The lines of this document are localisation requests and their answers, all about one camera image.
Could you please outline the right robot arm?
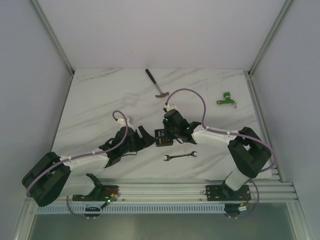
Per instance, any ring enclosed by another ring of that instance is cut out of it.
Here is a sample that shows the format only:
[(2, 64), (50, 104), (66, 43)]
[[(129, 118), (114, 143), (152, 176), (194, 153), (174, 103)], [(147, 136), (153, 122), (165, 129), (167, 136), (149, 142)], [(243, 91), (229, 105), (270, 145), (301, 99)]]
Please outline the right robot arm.
[(231, 132), (203, 127), (200, 122), (189, 123), (176, 109), (167, 110), (163, 117), (164, 130), (171, 139), (228, 149), (235, 164), (221, 187), (223, 197), (228, 200), (234, 199), (248, 180), (256, 178), (272, 156), (271, 150), (249, 127)]

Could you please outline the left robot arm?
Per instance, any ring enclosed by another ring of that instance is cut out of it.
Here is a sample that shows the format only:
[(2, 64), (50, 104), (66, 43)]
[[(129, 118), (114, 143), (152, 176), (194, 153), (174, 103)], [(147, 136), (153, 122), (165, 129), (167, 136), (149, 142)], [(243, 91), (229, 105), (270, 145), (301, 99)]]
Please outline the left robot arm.
[(87, 157), (62, 162), (55, 152), (46, 153), (21, 182), (40, 207), (66, 196), (75, 201), (104, 201), (110, 189), (92, 172), (111, 167), (128, 153), (136, 154), (155, 141), (142, 126), (137, 130), (123, 126)]

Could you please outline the black fuse box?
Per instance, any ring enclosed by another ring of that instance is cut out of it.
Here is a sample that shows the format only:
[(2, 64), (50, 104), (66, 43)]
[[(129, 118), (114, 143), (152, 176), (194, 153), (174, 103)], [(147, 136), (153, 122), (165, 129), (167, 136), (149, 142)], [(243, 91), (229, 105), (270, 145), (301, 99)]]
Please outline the black fuse box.
[(168, 147), (173, 145), (173, 140), (168, 137), (168, 134), (164, 129), (156, 129), (154, 134), (156, 147)]

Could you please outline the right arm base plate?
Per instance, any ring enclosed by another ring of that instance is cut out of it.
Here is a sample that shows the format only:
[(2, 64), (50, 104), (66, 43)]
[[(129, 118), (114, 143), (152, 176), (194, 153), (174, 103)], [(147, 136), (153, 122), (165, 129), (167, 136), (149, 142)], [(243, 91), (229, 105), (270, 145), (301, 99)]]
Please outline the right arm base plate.
[(232, 190), (228, 186), (221, 185), (206, 185), (204, 194), (208, 201), (223, 202), (223, 201), (245, 201), (252, 199), (248, 185), (242, 185), (238, 190)]

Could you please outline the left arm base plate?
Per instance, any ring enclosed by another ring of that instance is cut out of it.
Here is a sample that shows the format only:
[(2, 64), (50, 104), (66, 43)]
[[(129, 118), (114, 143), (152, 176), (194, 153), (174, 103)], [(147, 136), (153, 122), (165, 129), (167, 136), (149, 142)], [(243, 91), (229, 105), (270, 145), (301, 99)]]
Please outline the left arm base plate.
[(96, 186), (91, 193), (87, 195), (74, 195), (73, 201), (84, 201), (84, 202), (105, 202), (111, 198), (112, 194), (117, 194), (119, 187), (117, 185), (102, 185)]

